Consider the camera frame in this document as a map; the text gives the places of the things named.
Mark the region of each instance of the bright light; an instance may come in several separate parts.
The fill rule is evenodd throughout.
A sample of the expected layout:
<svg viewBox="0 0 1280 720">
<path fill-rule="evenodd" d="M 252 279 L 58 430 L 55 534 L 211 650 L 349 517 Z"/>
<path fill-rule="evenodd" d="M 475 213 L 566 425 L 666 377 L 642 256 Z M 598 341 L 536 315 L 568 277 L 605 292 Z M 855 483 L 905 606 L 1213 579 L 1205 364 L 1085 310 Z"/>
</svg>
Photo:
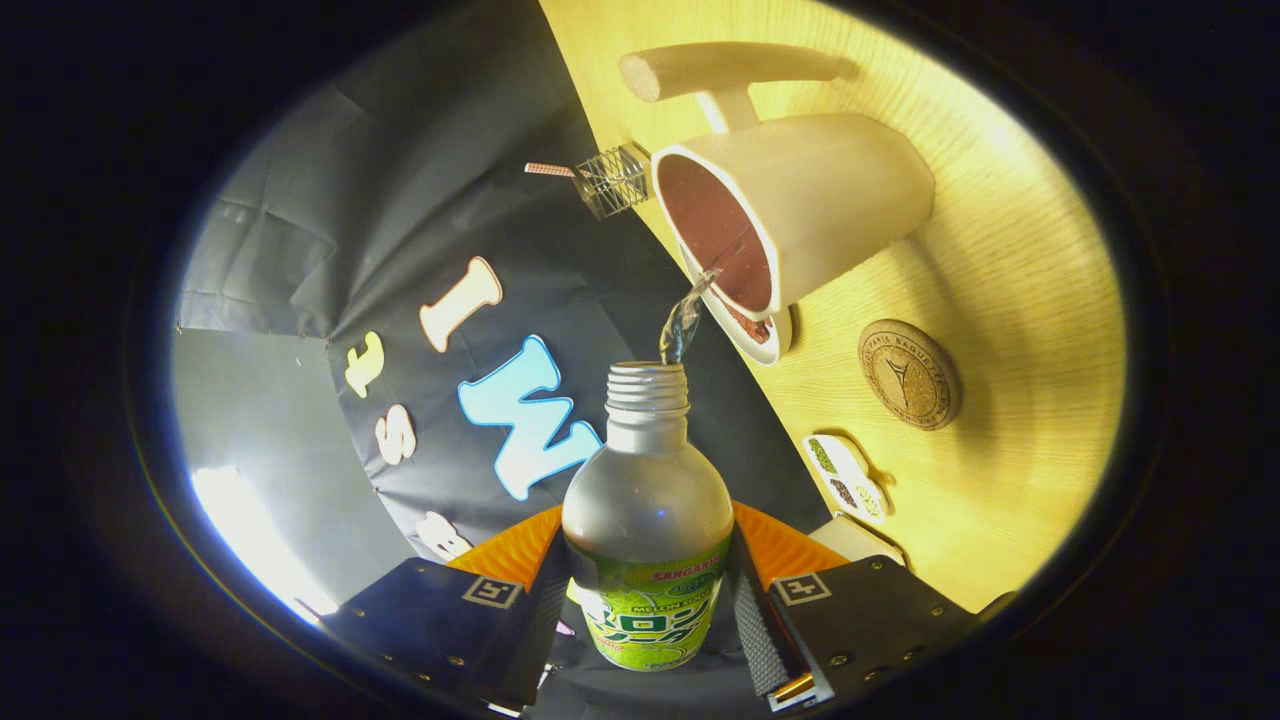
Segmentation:
<svg viewBox="0 0 1280 720">
<path fill-rule="evenodd" d="M 202 468 L 191 482 L 223 539 L 266 589 L 311 623 L 316 615 L 338 611 L 338 603 L 316 584 L 271 525 L 266 509 L 239 470 L 229 465 Z"/>
</svg>

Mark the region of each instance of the light blue letter w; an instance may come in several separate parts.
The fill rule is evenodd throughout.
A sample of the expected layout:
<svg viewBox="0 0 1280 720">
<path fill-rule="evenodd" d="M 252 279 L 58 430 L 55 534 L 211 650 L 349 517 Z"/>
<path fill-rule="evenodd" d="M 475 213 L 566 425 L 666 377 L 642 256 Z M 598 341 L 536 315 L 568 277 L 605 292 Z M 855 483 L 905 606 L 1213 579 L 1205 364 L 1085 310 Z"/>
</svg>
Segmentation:
<svg viewBox="0 0 1280 720">
<path fill-rule="evenodd" d="M 525 397 L 539 389 L 556 389 L 559 383 L 559 368 L 547 343 L 532 334 L 500 368 L 480 380 L 458 386 L 458 404 L 467 420 L 476 425 L 511 425 L 493 470 L 516 500 L 529 500 L 534 483 L 585 461 L 600 448 L 595 430 L 581 420 L 570 425 L 567 438 L 548 446 L 568 418 L 573 401 Z"/>
</svg>

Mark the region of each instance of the letter cutout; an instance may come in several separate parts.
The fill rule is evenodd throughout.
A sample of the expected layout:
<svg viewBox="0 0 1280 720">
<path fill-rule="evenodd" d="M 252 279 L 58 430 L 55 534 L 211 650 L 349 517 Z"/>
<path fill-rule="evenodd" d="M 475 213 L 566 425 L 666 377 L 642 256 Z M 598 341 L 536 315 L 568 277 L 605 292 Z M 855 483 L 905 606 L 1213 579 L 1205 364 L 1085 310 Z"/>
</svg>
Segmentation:
<svg viewBox="0 0 1280 720">
<path fill-rule="evenodd" d="M 419 539 L 430 547 L 433 552 L 443 557 L 445 562 L 456 560 L 460 555 L 471 550 L 471 543 L 458 534 L 458 529 L 453 527 L 453 523 L 449 523 L 434 510 L 419 520 L 413 525 L 413 530 L 417 532 Z"/>
<path fill-rule="evenodd" d="M 424 305 L 417 311 L 422 332 L 436 352 L 449 347 L 449 334 L 480 309 L 502 301 L 502 283 L 484 258 L 467 263 L 467 274 L 449 288 L 435 305 Z"/>
<path fill-rule="evenodd" d="M 458 404 L 467 420 L 475 425 L 511 425 L 493 470 L 516 500 L 529 500 L 534 483 L 585 461 L 600 448 L 595 429 L 582 420 L 570 425 L 567 438 L 547 446 L 573 409 L 573 401 L 524 398 L 539 389 L 556 389 L 559 383 L 559 368 L 547 343 L 531 334 L 500 368 L 477 382 L 458 386 Z"/>
<path fill-rule="evenodd" d="M 347 384 L 362 398 L 369 397 L 369 383 L 383 374 L 383 364 L 387 361 L 387 356 L 383 355 L 383 341 L 378 333 L 371 331 L 365 333 L 365 345 L 369 350 L 364 355 L 356 355 L 355 347 L 347 351 L 347 372 L 343 373 Z"/>
<path fill-rule="evenodd" d="M 387 416 L 378 419 L 378 424 L 374 425 L 374 438 L 378 439 L 378 451 L 383 454 L 383 460 L 390 465 L 399 465 L 401 460 L 412 456 L 417 450 L 413 421 L 408 419 L 408 411 L 403 405 L 392 405 L 387 410 Z"/>
</svg>

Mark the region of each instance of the melon soda bottle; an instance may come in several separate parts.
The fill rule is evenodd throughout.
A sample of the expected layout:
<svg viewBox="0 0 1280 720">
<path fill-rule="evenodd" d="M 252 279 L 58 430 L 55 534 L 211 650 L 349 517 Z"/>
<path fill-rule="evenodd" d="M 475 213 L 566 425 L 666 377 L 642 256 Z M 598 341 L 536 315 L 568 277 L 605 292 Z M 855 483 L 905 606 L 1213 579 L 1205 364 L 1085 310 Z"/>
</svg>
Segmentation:
<svg viewBox="0 0 1280 720">
<path fill-rule="evenodd" d="M 614 364 L 605 409 L 605 445 L 564 496 L 573 583 L 607 660 L 668 670 L 707 637 L 733 506 L 719 473 L 689 445 L 684 365 Z"/>
</svg>

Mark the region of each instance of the green bottle label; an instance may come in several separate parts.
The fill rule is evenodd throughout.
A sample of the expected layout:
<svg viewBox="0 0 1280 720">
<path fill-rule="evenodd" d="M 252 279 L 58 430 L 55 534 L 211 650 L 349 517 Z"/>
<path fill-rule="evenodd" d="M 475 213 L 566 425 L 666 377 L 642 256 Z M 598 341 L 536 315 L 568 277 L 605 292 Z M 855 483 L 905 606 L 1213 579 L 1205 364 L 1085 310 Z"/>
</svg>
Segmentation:
<svg viewBox="0 0 1280 720">
<path fill-rule="evenodd" d="M 570 543 L 579 556 L 573 582 L 582 615 L 600 655 L 641 671 L 691 660 L 710 628 L 728 543 L 726 537 L 671 562 L 621 562 Z"/>
</svg>

